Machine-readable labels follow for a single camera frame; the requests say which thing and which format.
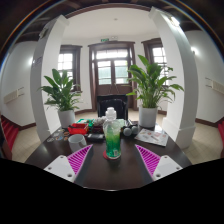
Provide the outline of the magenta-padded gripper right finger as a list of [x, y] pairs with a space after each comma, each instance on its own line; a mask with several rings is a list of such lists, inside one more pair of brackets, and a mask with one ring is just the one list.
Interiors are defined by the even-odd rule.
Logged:
[[142, 172], [143, 183], [149, 184], [182, 169], [168, 155], [159, 156], [149, 149], [135, 145], [136, 158]]

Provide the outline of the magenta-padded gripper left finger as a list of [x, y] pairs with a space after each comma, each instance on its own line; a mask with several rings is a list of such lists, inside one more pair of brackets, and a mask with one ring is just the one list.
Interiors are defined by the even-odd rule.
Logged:
[[82, 185], [92, 155], [92, 145], [87, 145], [69, 156], [59, 155], [44, 170], [77, 185]]

